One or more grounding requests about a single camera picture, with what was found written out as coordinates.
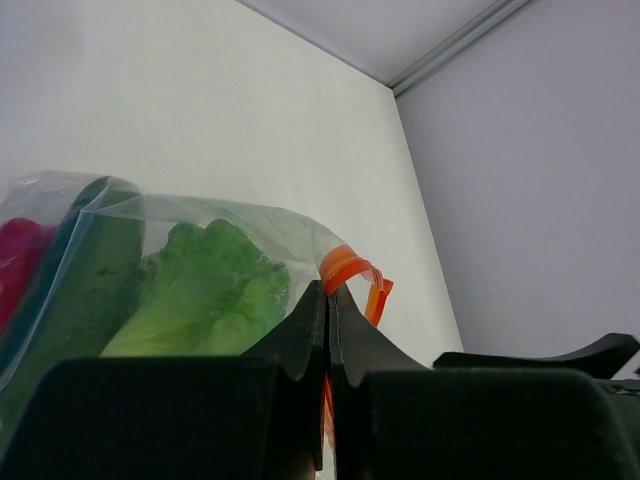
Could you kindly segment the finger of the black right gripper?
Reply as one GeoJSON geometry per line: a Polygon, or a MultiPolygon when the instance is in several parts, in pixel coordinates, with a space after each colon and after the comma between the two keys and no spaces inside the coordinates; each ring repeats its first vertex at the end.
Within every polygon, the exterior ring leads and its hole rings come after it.
{"type": "Polygon", "coordinates": [[[638,352],[639,341],[632,335],[609,333],[581,349],[555,357],[521,358],[445,352],[433,362],[433,367],[573,369],[596,379],[611,380],[638,352]]]}

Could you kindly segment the clear zip top bag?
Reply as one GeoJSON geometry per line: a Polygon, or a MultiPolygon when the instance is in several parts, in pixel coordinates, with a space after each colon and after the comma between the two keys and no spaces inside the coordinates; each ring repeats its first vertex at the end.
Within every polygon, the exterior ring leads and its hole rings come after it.
{"type": "Polygon", "coordinates": [[[1,441],[61,361],[241,354],[311,282],[351,279],[378,324],[392,282],[312,218],[113,176],[18,180],[1,203],[1,441]]]}

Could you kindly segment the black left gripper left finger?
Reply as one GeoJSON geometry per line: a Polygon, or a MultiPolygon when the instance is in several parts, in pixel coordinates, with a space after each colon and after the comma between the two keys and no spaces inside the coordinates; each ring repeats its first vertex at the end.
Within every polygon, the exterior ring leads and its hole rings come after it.
{"type": "Polygon", "coordinates": [[[39,383],[5,479],[312,479],[323,465],[326,296],[239,356],[69,360],[39,383]]]}

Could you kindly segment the fake green cucumber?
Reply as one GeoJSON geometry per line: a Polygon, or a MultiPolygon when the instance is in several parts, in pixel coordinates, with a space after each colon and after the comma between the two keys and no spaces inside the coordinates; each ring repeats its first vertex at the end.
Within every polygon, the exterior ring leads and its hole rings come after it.
{"type": "Polygon", "coordinates": [[[100,354],[126,320],[144,227],[98,211],[139,195],[126,180],[99,177],[67,210],[1,336],[3,447],[44,374],[65,359],[100,354]]]}

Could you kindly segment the fake green lettuce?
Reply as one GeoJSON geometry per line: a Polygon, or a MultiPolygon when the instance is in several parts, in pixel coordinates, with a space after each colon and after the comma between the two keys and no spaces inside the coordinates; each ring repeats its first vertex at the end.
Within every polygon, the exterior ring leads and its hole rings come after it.
{"type": "Polygon", "coordinates": [[[283,320],[287,267],[239,227],[179,223],[139,267],[138,301],[105,357],[238,355],[283,320]]]}

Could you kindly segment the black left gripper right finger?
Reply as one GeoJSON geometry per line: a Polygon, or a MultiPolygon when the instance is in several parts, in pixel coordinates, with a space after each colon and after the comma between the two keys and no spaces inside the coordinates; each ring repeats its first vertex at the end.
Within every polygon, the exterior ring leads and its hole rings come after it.
{"type": "Polygon", "coordinates": [[[446,352],[423,366],[341,289],[327,341],[340,479],[635,479],[639,350],[610,333],[548,358],[446,352]]]}

